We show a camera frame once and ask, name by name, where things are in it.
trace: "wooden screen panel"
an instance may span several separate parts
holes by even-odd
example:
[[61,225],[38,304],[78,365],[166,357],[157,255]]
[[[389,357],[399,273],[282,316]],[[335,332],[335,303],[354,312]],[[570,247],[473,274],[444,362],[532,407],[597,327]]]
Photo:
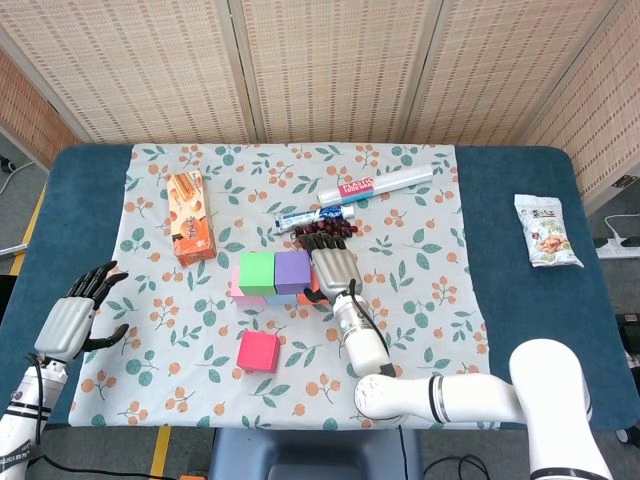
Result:
[[580,193],[612,183],[640,154],[640,3],[629,0],[534,125],[529,145],[573,159]]
[[96,142],[246,142],[214,2],[3,0],[0,22]]
[[243,0],[266,141],[398,140],[438,5]]
[[45,167],[79,140],[29,79],[0,50],[0,127]]
[[405,140],[511,143],[610,6],[604,0],[453,1]]

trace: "purple cube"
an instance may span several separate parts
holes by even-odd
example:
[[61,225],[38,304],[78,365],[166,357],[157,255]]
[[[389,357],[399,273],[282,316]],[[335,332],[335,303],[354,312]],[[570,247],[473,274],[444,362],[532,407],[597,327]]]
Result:
[[276,252],[278,295],[301,293],[311,287],[311,265],[307,252]]

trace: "blue toothpaste tube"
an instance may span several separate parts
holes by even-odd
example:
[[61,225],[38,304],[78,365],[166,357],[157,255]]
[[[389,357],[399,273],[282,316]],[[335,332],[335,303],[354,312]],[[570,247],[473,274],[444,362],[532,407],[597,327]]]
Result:
[[293,230],[296,227],[304,227],[313,222],[319,222],[326,218],[346,220],[356,216],[353,205],[336,205],[333,207],[319,208],[303,213],[289,213],[276,215],[276,233],[281,234]]

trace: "green cube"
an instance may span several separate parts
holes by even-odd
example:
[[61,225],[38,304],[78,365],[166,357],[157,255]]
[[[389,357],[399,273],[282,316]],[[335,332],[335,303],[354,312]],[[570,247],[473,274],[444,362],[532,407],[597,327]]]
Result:
[[275,254],[243,253],[240,256],[238,286],[245,295],[275,295]]

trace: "yellow floor stripe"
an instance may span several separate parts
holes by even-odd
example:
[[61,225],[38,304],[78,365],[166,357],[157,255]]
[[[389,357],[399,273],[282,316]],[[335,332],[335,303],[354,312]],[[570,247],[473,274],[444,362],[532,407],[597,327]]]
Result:
[[160,427],[156,437],[156,449],[153,452],[153,462],[151,463],[151,475],[164,475],[164,464],[167,461],[167,451],[169,450],[169,437],[171,437],[171,427]]
[[[31,214],[31,220],[29,220],[29,225],[27,225],[27,230],[24,232],[24,237],[22,237],[22,243],[29,243],[31,241],[31,234],[33,234],[33,228],[36,226],[36,220],[38,219],[38,214],[40,213],[40,207],[42,206],[42,200],[44,199],[44,191],[47,188],[45,184],[42,187],[42,192],[40,192],[40,198],[38,198],[38,203],[36,203],[36,208],[33,209],[33,213]],[[22,269],[22,262],[24,262],[24,254],[18,255],[13,261],[13,265],[11,265],[11,270],[9,271],[9,275],[17,276]]]

